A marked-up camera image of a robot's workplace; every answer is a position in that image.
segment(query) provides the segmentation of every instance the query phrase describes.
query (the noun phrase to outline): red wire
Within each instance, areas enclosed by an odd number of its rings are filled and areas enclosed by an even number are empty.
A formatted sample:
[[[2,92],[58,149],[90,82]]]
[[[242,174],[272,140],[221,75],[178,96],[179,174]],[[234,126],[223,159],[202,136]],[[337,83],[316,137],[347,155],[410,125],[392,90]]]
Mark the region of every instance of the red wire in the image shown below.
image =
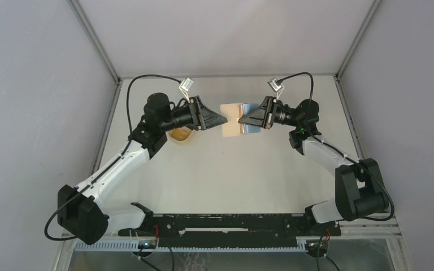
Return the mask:
[[[325,239],[325,242],[330,241],[330,236],[332,235],[330,234],[330,231],[327,229],[327,238]]]
[[[159,225],[155,225],[155,242],[157,242],[157,239],[159,238]]]

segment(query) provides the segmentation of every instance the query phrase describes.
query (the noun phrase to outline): gray wall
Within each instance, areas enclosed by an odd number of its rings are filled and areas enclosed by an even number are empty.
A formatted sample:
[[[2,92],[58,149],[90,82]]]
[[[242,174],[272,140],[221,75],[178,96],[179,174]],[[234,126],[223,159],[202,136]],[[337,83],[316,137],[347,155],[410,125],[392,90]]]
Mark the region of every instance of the gray wall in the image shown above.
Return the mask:
[[[416,270],[434,270],[434,1],[385,1],[343,80]]]
[[[113,89],[66,1],[0,1],[0,270],[52,265],[44,224],[89,174]]]
[[[332,73],[372,1],[80,2],[124,77]]]

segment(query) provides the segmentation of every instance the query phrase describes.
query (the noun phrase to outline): transparent panel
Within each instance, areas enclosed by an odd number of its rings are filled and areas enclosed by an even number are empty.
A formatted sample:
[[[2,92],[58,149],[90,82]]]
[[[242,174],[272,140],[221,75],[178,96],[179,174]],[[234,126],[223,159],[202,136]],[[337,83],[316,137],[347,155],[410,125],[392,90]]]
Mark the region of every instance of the transparent panel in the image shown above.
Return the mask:
[[[175,270],[316,270],[315,259],[303,252],[175,252]],[[340,270],[394,270],[384,239],[335,240],[328,256]],[[156,252],[146,258],[161,270],[171,270],[169,253]],[[320,258],[321,270],[335,270]],[[74,252],[70,270],[153,270],[129,252]]]

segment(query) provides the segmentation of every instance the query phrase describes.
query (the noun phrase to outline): black cable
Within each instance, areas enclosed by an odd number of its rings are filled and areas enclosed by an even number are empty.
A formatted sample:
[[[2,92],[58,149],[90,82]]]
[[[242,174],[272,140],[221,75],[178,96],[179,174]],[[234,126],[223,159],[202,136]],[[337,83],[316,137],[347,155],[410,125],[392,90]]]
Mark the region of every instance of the black cable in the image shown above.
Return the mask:
[[[155,236],[153,233],[148,233],[148,232],[142,231],[142,230],[133,230],[133,231],[135,231],[136,233],[144,233],[144,234],[148,234],[150,236]],[[169,251],[171,253],[171,258],[172,258],[172,271],[174,271],[174,269],[175,269],[175,259],[174,259],[174,256],[173,256],[173,251],[172,251],[171,246],[169,246],[169,244],[164,239],[162,239],[162,237],[157,237],[156,236],[156,238],[159,238],[159,241],[164,242],[164,244],[166,244],[167,248],[169,249]]]
[[[170,105],[173,105],[172,110],[175,109],[175,103],[174,103],[174,102],[168,102],[167,104],[168,104],[169,106],[170,106]]]
[[[131,86],[132,84],[134,84],[134,82],[137,79],[143,78],[143,77],[159,77],[159,78],[165,78],[165,79],[169,79],[172,81],[176,81],[177,83],[181,83],[180,80],[177,80],[175,78],[169,77],[169,76],[165,76],[165,75],[140,75],[135,77],[134,79],[132,79],[132,81],[129,83],[129,87],[127,88],[127,97],[125,99],[125,109],[127,110],[127,122],[129,124],[129,134],[132,134],[132,123],[131,123],[131,113],[129,111],[129,94],[131,93]]]
[[[184,104],[182,104],[182,106],[185,106],[188,103],[187,99],[182,98],[182,99],[179,100],[179,102],[177,103],[177,106],[175,108],[179,108],[181,106],[180,105],[181,102],[184,102]]]
[[[137,257],[139,258],[140,261],[144,262],[146,265],[152,267],[154,270],[156,271],[161,271],[159,268],[157,268],[157,266],[151,264],[149,261],[147,261],[146,259],[144,259],[141,255],[141,252],[144,248],[141,248],[141,250],[139,250],[139,252],[137,253]]]
[[[287,80],[289,78],[292,78],[292,77],[299,76],[299,75],[308,75],[310,77],[309,106],[307,108],[307,114],[304,113],[306,115],[305,126],[307,127],[307,131],[309,131],[310,136],[313,139],[315,139],[317,142],[319,142],[319,143],[321,143],[321,144],[323,144],[323,145],[325,145],[325,146],[333,149],[336,153],[338,153],[344,159],[346,159],[346,160],[350,161],[351,163],[355,164],[356,166],[360,167],[360,169],[363,170],[365,172],[365,174],[368,174],[371,178],[374,179],[374,181],[380,186],[380,188],[382,189],[382,191],[384,192],[384,194],[387,196],[388,201],[390,202],[390,214],[389,214],[388,217],[385,217],[385,218],[374,218],[374,217],[367,217],[367,216],[365,216],[365,217],[363,217],[363,219],[372,220],[372,221],[388,221],[388,220],[392,219],[393,216],[395,215],[395,206],[393,204],[392,198],[390,197],[390,194],[385,189],[385,187],[383,186],[383,184],[380,183],[380,181],[368,169],[366,169],[364,166],[362,166],[359,163],[357,163],[356,161],[354,161],[354,160],[346,157],[345,154],[343,152],[341,152],[339,149],[337,149],[336,147],[330,145],[327,142],[322,142],[322,140],[320,140],[319,138],[317,138],[316,136],[314,136],[312,134],[312,131],[310,130],[310,128],[308,126],[308,119],[307,119],[307,116],[309,115],[309,112],[310,112],[310,106],[311,106],[311,103],[312,103],[312,96],[314,95],[314,77],[312,76],[312,74],[309,73],[309,72],[296,73],[294,75],[290,75],[290,76],[287,76],[287,77],[284,77],[282,79],[277,80],[277,83],[278,84],[282,84],[283,81],[285,81],[285,80]]]
[[[67,206],[71,201],[73,201],[74,199],[76,199],[79,195],[82,195],[82,193],[84,193],[91,185],[93,185],[95,182],[97,182],[107,171],[109,171],[109,169],[111,169],[121,158],[122,156],[124,156],[125,152],[127,151],[127,149],[129,148],[129,146],[131,145],[131,141],[129,140],[129,142],[127,142],[127,145],[125,146],[124,150],[121,152],[120,156],[117,157],[106,169],[104,169],[96,178],[94,178],[91,182],[90,185],[87,185],[86,187],[84,187],[84,189],[82,189],[79,193],[77,193],[75,196],[73,196],[70,200],[66,201],[64,204],[62,204],[61,207],[59,207],[57,210],[55,210],[55,212],[49,217],[49,219],[46,222],[46,225],[44,226],[44,236],[51,240],[51,241],[67,241],[67,240],[72,240],[72,239],[76,239],[76,236],[71,236],[71,237],[65,237],[65,238],[56,238],[56,237],[52,237],[51,235],[49,235],[49,225],[51,224],[52,220],[56,217],[56,215],[65,207]]]
[[[319,244],[317,245],[317,270],[320,271],[319,265],[319,254],[320,254],[320,244],[322,243],[323,235],[320,236]]]
[[[333,264],[333,266],[335,266],[335,268],[337,269],[337,271],[340,271],[340,268],[338,268],[337,264],[332,259],[330,259],[327,255],[325,255],[325,258],[327,258],[327,260],[329,262],[331,262]]]

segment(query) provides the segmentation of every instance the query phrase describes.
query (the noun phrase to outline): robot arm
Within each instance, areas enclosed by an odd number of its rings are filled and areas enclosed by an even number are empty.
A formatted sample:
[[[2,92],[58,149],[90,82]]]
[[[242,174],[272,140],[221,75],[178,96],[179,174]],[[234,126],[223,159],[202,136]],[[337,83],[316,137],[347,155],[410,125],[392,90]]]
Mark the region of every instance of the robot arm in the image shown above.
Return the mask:
[[[70,233],[93,244],[105,233],[138,228],[145,217],[142,209],[128,205],[109,208],[106,203],[115,189],[166,143],[166,132],[179,127],[206,130],[227,119],[207,108],[199,96],[171,109],[168,97],[154,93],[147,99],[140,123],[127,143],[97,172],[76,187],[64,185],[58,193],[58,223]]]
[[[368,175],[370,172],[383,185],[377,162],[373,159],[359,161],[324,144],[326,140],[316,127],[318,112],[319,105],[313,100],[306,99],[296,108],[290,108],[276,97],[267,96],[258,109],[240,118],[239,123],[265,129],[270,129],[274,123],[295,127],[289,132],[292,148],[315,160],[335,177],[335,198],[305,209],[304,216],[310,227],[330,221],[352,221],[388,208],[388,197]],[[359,188],[358,181],[365,186]]]

